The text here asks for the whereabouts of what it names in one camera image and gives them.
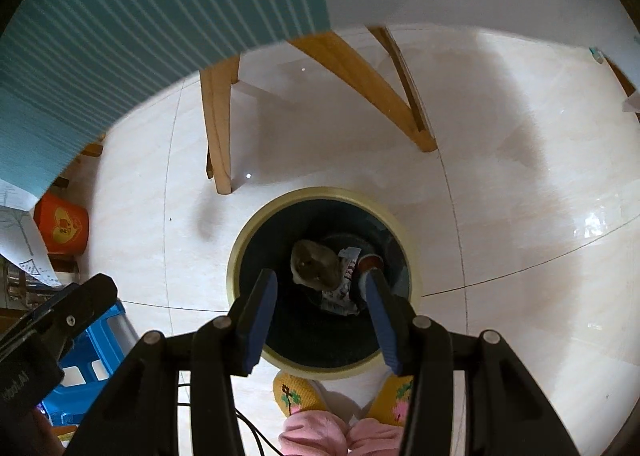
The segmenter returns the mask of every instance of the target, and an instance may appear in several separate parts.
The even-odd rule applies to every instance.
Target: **chair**
[[[368,29],[390,55],[408,104],[367,61],[334,32],[300,37],[289,43],[351,86],[391,120],[423,152],[438,148],[429,131],[414,80],[391,32],[383,26]],[[240,56],[200,71],[202,106],[207,131],[207,177],[219,194],[231,194],[229,107],[231,85],[238,82]]]
[[[84,383],[68,386],[60,383],[42,401],[53,426],[79,424],[124,359],[124,351],[108,324],[108,319],[124,314],[125,309],[118,301],[75,338],[74,346],[60,360],[65,379],[79,373]]]

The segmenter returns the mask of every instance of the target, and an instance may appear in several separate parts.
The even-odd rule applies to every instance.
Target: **screw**
[[[424,315],[416,315],[412,322],[416,328],[420,328],[421,330],[426,330],[431,327],[431,319]]]
[[[487,330],[482,334],[482,338],[489,344],[497,344],[500,342],[500,334],[497,331]]]
[[[156,344],[161,338],[162,334],[159,331],[151,330],[145,333],[145,335],[142,337],[142,340],[145,342],[145,344],[149,344],[150,346],[152,346],[153,344]]]
[[[229,317],[229,315],[221,315],[220,317],[216,317],[215,319],[213,319],[213,325],[219,330],[229,328],[229,326],[231,326],[231,317]]]

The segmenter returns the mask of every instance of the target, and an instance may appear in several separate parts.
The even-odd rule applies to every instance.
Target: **blue gripper pad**
[[[391,325],[391,319],[386,312],[376,280],[378,280],[378,283],[386,285],[386,280],[382,272],[379,270],[371,270],[365,280],[367,305],[369,306],[373,329],[376,331],[376,337],[378,338],[378,344],[380,345],[382,356],[385,359],[385,364],[389,366],[396,375],[399,375],[402,372],[402,362],[398,357],[398,335]]]
[[[273,317],[273,309],[276,306],[276,299],[278,297],[278,278],[273,270],[265,269],[260,272],[255,285],[263,285],[264,291],[255,310],[254,321],[247,335],[246,351],[244,353],[244,360],[242,361],[242,368],[248,374],[251,373],[252,369],[260,361],[264,341],[267,339],[269,326],[271,326],[271,318]]]

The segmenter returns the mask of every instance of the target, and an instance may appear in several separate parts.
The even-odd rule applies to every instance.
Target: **trash can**
[[[89,214],[86,209],[45,192],[36,204],[33,220],[50,254],[79,256],[89,238]]]
[[[230,303],[251,292],[263,268],[276,272],[278,299],[262,356],[316,380],[346,378],[383,364],[366,309],[349,316],[321,311],[306,298],[305,288],[292,282],[294,243],[328,234],[353,234],[372,245],[385,261],[392,293],[415,303],[419,274],[402,225],[370,198],[344,189],[305,188],[266,204],[242,228],[227,269]]]

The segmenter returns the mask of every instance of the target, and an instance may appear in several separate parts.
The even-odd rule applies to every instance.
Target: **black clamp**
[[[38,454],[31,411],[63,379],[58,362],[73,338],[116,303],[110,277],[72,283],[0,338],[0,446],[4,454]]]
[[[65,456],[177,456],[177,388],[191,371],[194,456],[243,456],[231,375],[260,360],[277,296],[263,270],[249,296],[194,333],[149,331],[136,343],[82,420]]]
[[[465,372],[467,456],[578,456],[569,433],[523,363],[498,332],[450,333],[392,295],[382,272],[366,297],[385,362],[414,375],[400,456],[449,456],[453,372]]]

